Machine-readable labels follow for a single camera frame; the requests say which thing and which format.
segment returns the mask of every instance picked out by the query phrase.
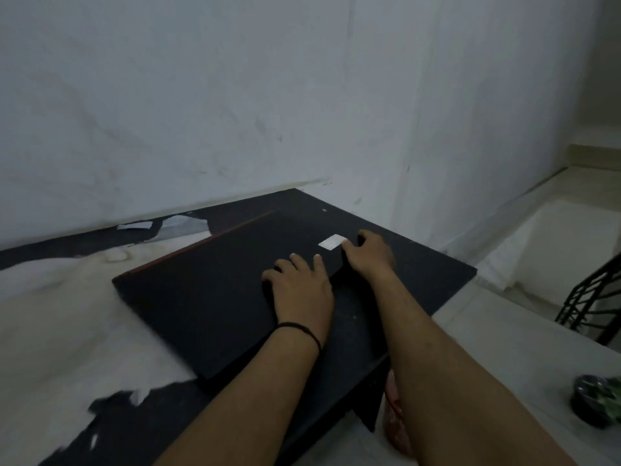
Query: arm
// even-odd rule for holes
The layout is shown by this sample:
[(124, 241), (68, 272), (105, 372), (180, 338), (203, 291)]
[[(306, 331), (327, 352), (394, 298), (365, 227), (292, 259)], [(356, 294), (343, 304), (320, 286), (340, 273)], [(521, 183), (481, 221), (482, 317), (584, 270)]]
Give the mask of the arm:
[[(278, 322), (308, 327), (325, 344), (334, 298), (321, 257), (312, 271), (297, 255), (267, 270)], [(317, 359), (315, 341), (283, 327), (156, 462), (168, 465), (272, 465)]]
[(383, 239), (361, 235), (361, 247), (346, 241), (343, 249), (375, 293), (420, 464), (573, 465), (516, 397), (422, 310), (394, 273)]

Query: person's left hand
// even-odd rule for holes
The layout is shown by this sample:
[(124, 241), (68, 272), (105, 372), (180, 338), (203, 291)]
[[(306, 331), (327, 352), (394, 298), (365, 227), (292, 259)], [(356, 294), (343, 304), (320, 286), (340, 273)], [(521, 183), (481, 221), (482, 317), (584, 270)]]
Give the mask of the person's left hand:
[(330, 332), (334, 295), (320, 255), (313, 258), (311, 270), (304, 258), (292, 253), (291, 260), (276, 260), (276, 270), (265, 270), (261, 279), (271, 282), (278, 323), (296, 322), (325, 345)]

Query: wristband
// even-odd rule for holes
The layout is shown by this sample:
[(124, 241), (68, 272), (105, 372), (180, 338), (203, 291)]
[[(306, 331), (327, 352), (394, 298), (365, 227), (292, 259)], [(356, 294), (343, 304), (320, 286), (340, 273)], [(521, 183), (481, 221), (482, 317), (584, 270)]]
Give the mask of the wristband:
[(303, 331), (305, 334), (310, 335), (312, 339), (315, 340), (315, 343), (317, 344), (317, 348), (319, 349), (319, 354), (321, 355), (321, 352), (322, 352), (321, 342), (319, 342), (319, 339), (315, 336), (314, 333), (311, 332), (311, 330), (308, 327), (303, 326), (302, 324), (299, 324), (297, 322), (281, 322), (280, 324), (276, 326), (274, 330), (277, 330), (281, 327), (293, 327), (294, 329), (299, 329)]

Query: red object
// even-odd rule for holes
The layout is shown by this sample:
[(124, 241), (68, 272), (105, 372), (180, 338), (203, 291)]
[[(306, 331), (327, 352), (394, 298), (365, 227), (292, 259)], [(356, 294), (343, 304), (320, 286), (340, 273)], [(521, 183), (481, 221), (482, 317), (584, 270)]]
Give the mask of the red object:
[(392, 446), (401, 454), (416, 459), (410, 439), (406, 432), (406, 424), (403, 422), (403, 411), (399, 402), (399, 392), (394, 379), (394, 371), (388, 372), (386, 378), (386, 406), (384, 407), (384, 434)]

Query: forearm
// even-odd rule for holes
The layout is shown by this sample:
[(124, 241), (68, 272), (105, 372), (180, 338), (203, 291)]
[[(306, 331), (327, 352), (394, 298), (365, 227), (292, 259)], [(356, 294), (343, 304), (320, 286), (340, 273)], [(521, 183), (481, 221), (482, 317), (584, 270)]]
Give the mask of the forearm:
[(573, 464), (513, 394), (424, 313), (395, 274), (369, 282), (420, 464)]
[(317, 354), (305, 333), (276, 330), (157, 465), (272, 465)]

